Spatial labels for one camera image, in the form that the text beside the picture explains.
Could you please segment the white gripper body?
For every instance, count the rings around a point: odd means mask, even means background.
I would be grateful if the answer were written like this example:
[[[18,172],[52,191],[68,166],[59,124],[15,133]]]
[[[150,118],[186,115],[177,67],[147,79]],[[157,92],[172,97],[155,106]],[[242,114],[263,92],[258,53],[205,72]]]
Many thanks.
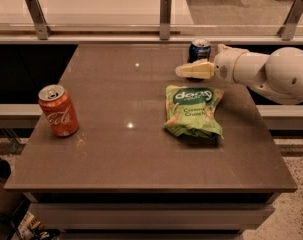
[[[237,60],[247,49],[233,48],[224,44],[218,45],[218,53],[214,57],[215,76],[228,83],[234,83],[234,71]]]

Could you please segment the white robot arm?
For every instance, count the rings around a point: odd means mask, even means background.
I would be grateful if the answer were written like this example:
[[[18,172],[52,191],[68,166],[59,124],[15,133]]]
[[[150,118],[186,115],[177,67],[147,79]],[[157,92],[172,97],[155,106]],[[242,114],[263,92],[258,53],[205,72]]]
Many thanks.
[[[182,78],[217,79],[242,84],[273,102],[295,105],[303,102],[303,50],[277,49],[270,55],[218,45],[213,62],[200,59],[178,66]]]

